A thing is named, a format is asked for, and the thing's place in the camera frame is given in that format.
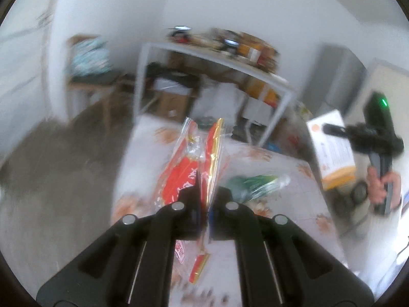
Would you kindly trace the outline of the person right hand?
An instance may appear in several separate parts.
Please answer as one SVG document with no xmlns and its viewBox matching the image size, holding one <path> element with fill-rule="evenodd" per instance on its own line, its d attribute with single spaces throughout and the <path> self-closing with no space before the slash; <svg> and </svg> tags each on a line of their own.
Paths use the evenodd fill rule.
<svg viewBox="0 0 409 307">
<path fill-rule="evenodd" d="M 376 168 L 369 166 L 367 169 L 367 193 L 372 204 L 382 204 L 387 196 L 386 184 L 392 184 L 391 210 L 395 210 L 401 203 L 401 176 L 396 172 L 388 172 L 379 178 Z"/>
</svg>

